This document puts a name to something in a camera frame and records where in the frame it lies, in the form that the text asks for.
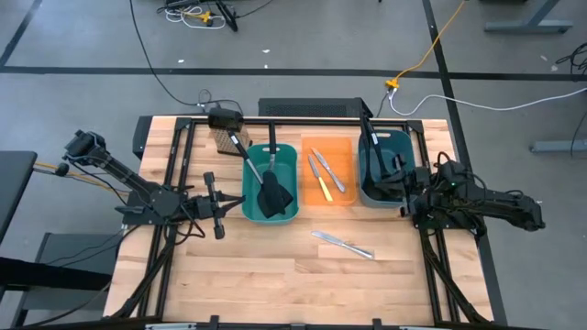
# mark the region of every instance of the utensil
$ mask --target utensil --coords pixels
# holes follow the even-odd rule
[[[237,136],[235,136],[235,134],[232,131],[228,131],[228,135],[230,136],[230,140],[232,141],[232,143],[234,143],[235,147],[237,147],[240,156],[242,156],[247,165],[249,165],[250,170],[253,172],[253,175],[260,184],[260,191],[257,195],[257,203],[259,204],[259,208],[263,212],[263,215],[265,215],[265,217],[267,218],[270,218],[280,213],[281,211],[283,211],[282,215],[285,214],[284,207],[290,204],[294,200],[294,198],[279,183],[270,186],[271,190],[268,191],[263,179],[261,178],[259,172],[255,168],[255,165],[252,163],[252,161],[250,161],[249,154],[242,147],[242,145],[238,141]],[[276,196],[281,196],[281,200],[277,200]]]
[[[373,129],[373,126],[371,125],[369,118],[367,118],[366,116],[364,116],[363,118],[364,118],[363,123],[365,125],[365,128],[367,129],[367,134],[369,134],[369,138],[371,138],[371,140],[373,142],[373,148],[375,149],[375,154],[377,155],[377,161],[379,162],[379,168],[380,168],[380,174],[382,175],[382,180],[387,179],[387,178],[391,177],[392,174],[387,170],[387,167],[385,166],[385,163],[383,162],[382,148],[379,145],[379,141],[377,139],[377,134],[375,133],[375,129]]]
[[[361,185],[361,189],[372,199],[380,201],[383,198],[382,191],[375,187],[375,181],[371,176],[371,140],[368,136],[367,128],[365,128],[365,116],[360,117],[361,139],[365,146],[365,179]]]
[[[317,177],[318,181],[320,182],[320,187],[322,187],[322,192],[324,193],[324,196],[327,198],[327,201],[332,202],[332,196],[330,195],[330,191],[328,190],[327,186],[324,184],[324,180],[322,180],[322,177],[320,176],[320,172],[318,171],[318,168],[314,164],[314,160],[312,159],[312,155],[308,155],[308,160],[310,161],[310,167],[312,168],[312,172],[314,173],[314,176]]]
[[[334,236],[331,236],[327,233],[323,233],[321,231],[313,231],[312,235],[314,235],[315,237],[318,237],[318,238],[322,238],[328,243],[332,243],[332,244],[338,245],[340,247],[347,248],[347,249],[355,252],[356,254],[364,257],[364,258],[371,259],[371,260],[375,259],[375,257],[369,251],[365,251],[365,250],[360,249],[358,247],[353,247],[352,245],[349,245],[349,244],[345,243],[344,241],[342,241]]]
[[[332,180],[334,180],[334,183],[337,185],[338,189],[342,193],[345,192],[347,190],[345,188],[345,185],[342,184],[342,182],[337,178],[337,176],[334,174],[334,172],[330,169],[330,166],[328,166],[327,160],[322,156],[322,154],[318,150],[316,150],[316,148],[312,148],[312,151],[316,155],[316,158],[318,159],[320,164],[322,164],[322,166],[324,166],[324,168],[327,169],[328,174],[330,174],[330,177],[332,178]]]

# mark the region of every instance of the metal utensil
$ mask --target metal utensil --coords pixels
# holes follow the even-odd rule
[[[322,166],[324,166],[324,168],[327,169],[328,174],[330,174],[330,177],[332,178],[332,180],[334,180],[334,183],[337,185],[338,189],[342,193],[345,192],[347,190],[345,188],[345,185],[342,184],[342,182],[337,178],[337,176],[334,174],[334,172],[330,169],[330,166],[328,166],[327,160],[322,156],[322,154],[318,150],[316,150],[316,148],[312,148],[312,151],[316,155],[316,158],[318,158],[318,161],[320,162],[320,164],[322,164]]]
[[[313,231],[312,235],[314,235],[315,237],[318,237],[318,238],[322,238],[328,243],[332,243],[332,244],[338,245],[340,247],[347,248],[347,249],[355,252],[356,254],[364,257],[364,258],[371,259],[371,260],[375,259],[375,257],[372,255],[372,253],[365,251],[363,249],[360,249],[358,247],[353,247],[353,246],[345,243],[344,241],[342,241],[334,236],[331,236],[327,233],[323,233],[321,231]]]
[[[322,177],[320,176],[320,172],[318,171],[318,168],[316,167],[316,164],[314,163],[314,159],[312,159],[312,155],[308,155],[308,160],[310,161],[310,167],[312,168],[312,172],[314,173],[314,176],[318,178],[318,181],[320,182],[320,187],[322,188],[322,193],[324,193],[324,196],[327,198],[327,201],[332,202],[332,196],[330,195],[330,191],[328,190],[326,184],[324,183],[324,180],[322,180]]]

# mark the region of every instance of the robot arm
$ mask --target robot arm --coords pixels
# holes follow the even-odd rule
[[[73,140],[65,146],[67,152],[63,156],[74,166],[92,165],[100,168],[130,188],[137,194],[143,206],[118,207],[123,214],[148,214],[148,222],[144,225],[176,224],[183,220],[214,218],[215,237],[224,237],[222,218],[232,207],[244,202],[245,197],[225,195],[214,188],[214,173],[204,173],[208,196],[188,198],[186,191],[178,191],[168,186],[161,186],[146,181],[123,163],[113,158],[106,150],[104,138],[94,132],[78,130]],[[219,202],[233,201],[220,206]]]

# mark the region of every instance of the metal table leg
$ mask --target metal table leg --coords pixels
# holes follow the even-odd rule
[[[503,33],[565,33],[569,28],[572,28],[572,21],[544,19],[558,2],[559,0],[547,0],[534,16],[527,21],[485,23],[485,31]]]

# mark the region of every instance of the orange tray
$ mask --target orange tray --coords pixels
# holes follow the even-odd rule
[[[346,191],[344,193],[337,188],[311,148],[316,148],[327,160],[330,169],[345,185]],[[332,202],[328,202],[324,196],[320,182],[312,172],[308,155],[312,155],[314,158],[320,176],[332,195]],[[352,141],[349,137],[304,137],[302,138],[302,158],[300,161],[303,164],[302,195],[305,205],[350,205],[357,200],[357,172],[353,159]]]

